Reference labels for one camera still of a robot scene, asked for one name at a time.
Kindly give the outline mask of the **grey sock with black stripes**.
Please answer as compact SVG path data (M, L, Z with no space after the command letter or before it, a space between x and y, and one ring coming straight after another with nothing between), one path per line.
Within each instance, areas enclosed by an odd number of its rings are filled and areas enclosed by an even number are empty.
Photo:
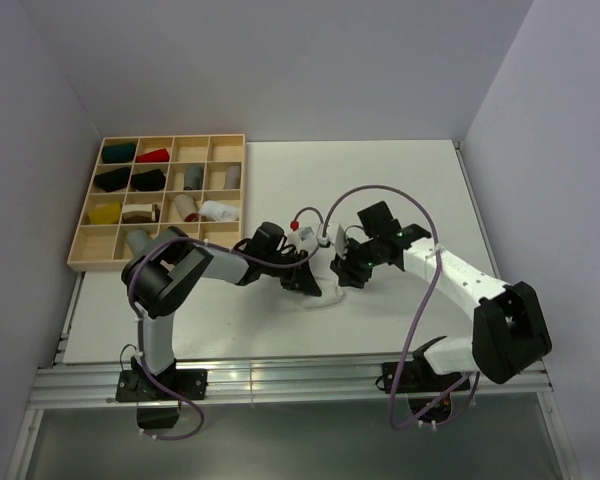
M125 244L130 252L129 256L135 258L144 256L151 251L154 238L143 229L130 230L125 237Z

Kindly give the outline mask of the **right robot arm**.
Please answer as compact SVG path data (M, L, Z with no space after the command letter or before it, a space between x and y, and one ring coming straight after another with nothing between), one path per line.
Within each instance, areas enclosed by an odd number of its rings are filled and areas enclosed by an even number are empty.
M412 354L413 378L432 390L447 374L480 372L504 384L552 350L553 344L536 291L525 282L508 284L487 275L441 247L418 224L403 226L385 202L358 214L366 241L329 227L326 240L335 257L330 268L342 287L361 289L374 268L391 265L441 292L468 317L471 333L441 336Z

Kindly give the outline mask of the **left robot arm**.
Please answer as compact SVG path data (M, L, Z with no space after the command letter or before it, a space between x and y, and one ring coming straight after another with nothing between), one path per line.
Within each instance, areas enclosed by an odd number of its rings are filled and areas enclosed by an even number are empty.
M176 311L202 278L246 286L266 275L283 289L319 298L322 290L309 267L309 253L285 247L283 229L262 223L255 234L229 249L198 241L177 227L151 239L124 267L122 282L138 321L139 351L132 369L152 399L180 393L173 330Z

